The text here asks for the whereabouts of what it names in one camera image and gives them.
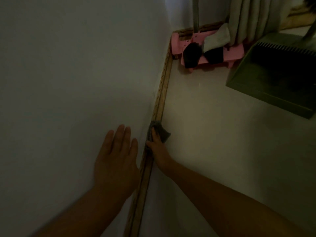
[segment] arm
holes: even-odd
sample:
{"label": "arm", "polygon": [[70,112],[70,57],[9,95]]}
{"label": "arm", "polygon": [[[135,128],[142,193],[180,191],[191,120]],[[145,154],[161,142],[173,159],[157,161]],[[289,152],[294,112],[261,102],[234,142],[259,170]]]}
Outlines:
{"label": "arm", "polygon": [[175,162],[152,129],[147,142],[160,170],[191,200],[220,237],[307,236],[267,206]]}
{"label": "arm", "polygon": [[136,139],[130,147],[130,127],[121,125],[113,135],[108,132],[95,162],[93,188],[34,237],[100,236],[120,212],[140,173]]}

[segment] curtain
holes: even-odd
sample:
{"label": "curtain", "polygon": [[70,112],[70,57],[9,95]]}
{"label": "curtain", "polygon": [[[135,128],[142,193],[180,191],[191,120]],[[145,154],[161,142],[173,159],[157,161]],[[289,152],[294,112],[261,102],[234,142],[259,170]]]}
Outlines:
{"label": "curtain", "polygon": [[278,31],[293,0],[231,0],[228,28],[230,45],[258,40]]}

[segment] person's right arm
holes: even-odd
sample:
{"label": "person's right arm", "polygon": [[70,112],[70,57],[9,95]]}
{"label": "person's right arm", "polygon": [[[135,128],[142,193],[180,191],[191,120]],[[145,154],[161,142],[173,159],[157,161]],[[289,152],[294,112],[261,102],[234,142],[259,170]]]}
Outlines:
{"label": "person's right arm", "polygon": [[220,237],[309,236],[269,207],[175,162],[152,129],[152,149],[160,170],[191,200]]}

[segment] floor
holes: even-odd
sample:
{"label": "floor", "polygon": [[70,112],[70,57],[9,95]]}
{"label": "floor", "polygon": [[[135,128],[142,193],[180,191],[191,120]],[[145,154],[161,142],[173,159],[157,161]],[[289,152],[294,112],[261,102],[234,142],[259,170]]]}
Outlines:
{"label": "floor", "polygon": [[[316,233],[316,117],[230,89],[228,74],[226,67],[190,74],[173,62],[162,121],[172,133],[170,155]],[[139,236],[217,235],[154,164]]]}

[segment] dustpan handle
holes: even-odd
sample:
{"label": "dustpan handle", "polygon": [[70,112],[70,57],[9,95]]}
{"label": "dustpan handle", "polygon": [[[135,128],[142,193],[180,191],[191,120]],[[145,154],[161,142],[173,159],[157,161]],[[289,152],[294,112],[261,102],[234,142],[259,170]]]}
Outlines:
{"label": "dustpan handle", "polygon": [[198,0],[193,0],[193,32],[198,33]]}
{"label": "dustpan handle", "polygon": [[316,33],[316,20],[314,21],[313,25],[309,28],[306,35],[303,37],[303,41],[309,41],[313,38]]}

